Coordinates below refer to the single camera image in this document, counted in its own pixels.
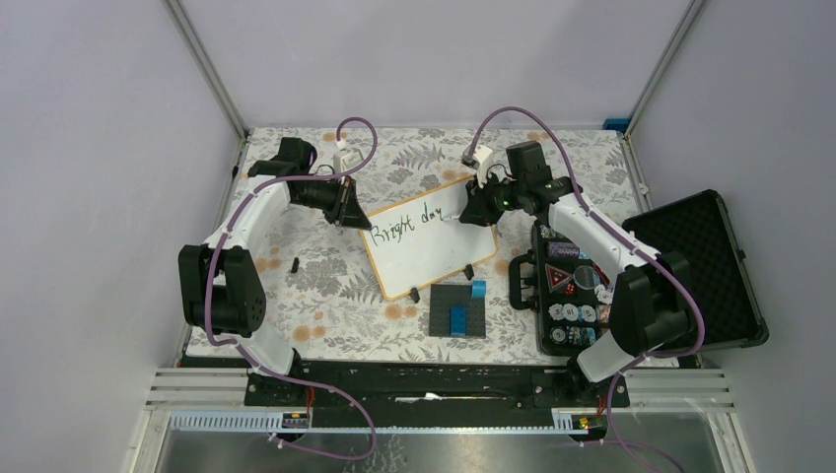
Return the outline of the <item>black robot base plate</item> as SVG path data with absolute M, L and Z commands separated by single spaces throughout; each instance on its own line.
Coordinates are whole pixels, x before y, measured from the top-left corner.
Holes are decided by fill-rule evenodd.
M 252 372 L 247 407 L 298 407 L 316 428 L 545 428 L 552 412 L 595 415 L 608 385 L 574 388 L 562 367 L 303 360 L 314 388 Z

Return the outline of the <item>blue corner bracket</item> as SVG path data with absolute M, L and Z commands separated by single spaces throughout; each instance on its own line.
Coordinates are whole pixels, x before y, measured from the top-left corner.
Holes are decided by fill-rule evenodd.
M 607 118 L 602 123 L 602 129 L 625 134 L 631 125 L 630 118 Z

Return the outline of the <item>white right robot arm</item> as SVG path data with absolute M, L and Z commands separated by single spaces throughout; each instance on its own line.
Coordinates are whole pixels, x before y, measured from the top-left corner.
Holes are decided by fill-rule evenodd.
M 705 321 L 688 287 L 691 270 L 678 254 L 663 254 L 616 226 L 588 202 L 572 177 L 555 177 L 539 143 L 528 141 L 506 150 L 510 176 L 492 173 L 492 151 L 472 145 L 462 155 L 474 169 L 466 185 L 463 224 L 490 227 L 511 211 L 522 210 L 586 252 L 614 285 L 609 329 L 570 364 L 567 396 L 589 406 L 604 392 L 604 380 L 660 346 L 688 333 L 694 346 L 705 338 Z

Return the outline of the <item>yellow framed whiteboard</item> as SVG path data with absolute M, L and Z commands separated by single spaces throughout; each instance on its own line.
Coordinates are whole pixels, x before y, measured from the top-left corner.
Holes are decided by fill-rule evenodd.
M 499 250 L 491 227 L 443 223 L 466 202 L 467 178 L 426 191 L 369 216 L 361 231 L 383 298 L 393 301 L 492 258 Z

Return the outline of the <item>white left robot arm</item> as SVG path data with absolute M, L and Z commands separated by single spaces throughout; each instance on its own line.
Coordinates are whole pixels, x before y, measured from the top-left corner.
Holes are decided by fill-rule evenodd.
M 298 352 L 262 326 L 267 296 L 255 258 L 269 227 L 292 205 L 318 210 L 334 226 L 372 226 L 352 176 L 367 158 L 341 144 L 327 174 L 314 171 L 316 162 L 313 144 L 283 138 L 274 157 L 248 169 L 243 200 L 214 233 L 177 257 L 185 322 L 200 328 L 210 345 L 236 349 L 255 372 L 270 376 L 268 392 L 284 405 L 303 398 L 306 380 L 294 371 Z

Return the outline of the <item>light blue toy brick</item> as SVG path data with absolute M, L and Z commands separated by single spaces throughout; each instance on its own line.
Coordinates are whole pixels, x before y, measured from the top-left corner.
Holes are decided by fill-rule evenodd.
M 485 280 L 474 279 L 471 282 L 471 297 L 477 300 L 483 300 L 487 294 L 487 282 Z

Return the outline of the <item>black poker chip case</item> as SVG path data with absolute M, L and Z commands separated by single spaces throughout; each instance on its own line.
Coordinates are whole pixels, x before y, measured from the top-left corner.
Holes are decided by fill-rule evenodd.
M 624 223 L 660 251 L 705 324 L 704 349 L 748 348 L 769 338 L 721 194 L 709 189 Z M 536 223 L 532 248 L 509 266 L 510 302 L 536 317 L 540 352 L 572 357 L 610 329 L 637 352 L 686 351 L 698 335 L 687 300 L 654 266 L 640 261 L 606 275 L 568 238 Z

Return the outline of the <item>dark grey brick baseplate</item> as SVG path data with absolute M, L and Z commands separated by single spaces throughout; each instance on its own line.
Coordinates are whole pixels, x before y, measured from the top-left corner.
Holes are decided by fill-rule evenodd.
M 486 283 L 434 284 L 430 293 L 428 335 L 439 338 L 485 338 Z

